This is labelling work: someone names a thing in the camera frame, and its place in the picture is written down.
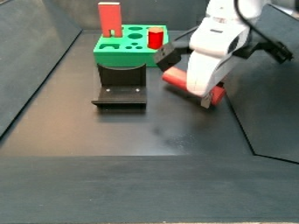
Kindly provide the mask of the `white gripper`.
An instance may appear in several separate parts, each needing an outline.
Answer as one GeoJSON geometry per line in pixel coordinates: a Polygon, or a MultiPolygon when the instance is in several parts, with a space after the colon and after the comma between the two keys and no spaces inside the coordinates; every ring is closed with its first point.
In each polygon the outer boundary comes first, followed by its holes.
{"type": "Polygon", "coordinates": [[[239,63],[232,53],[248,42],[249,27],[235,11],[233,0],[209,0],[205,18],[190,35],[192,49],[186,67],[186,90],[211,106],[208,92],[239,63]]]}

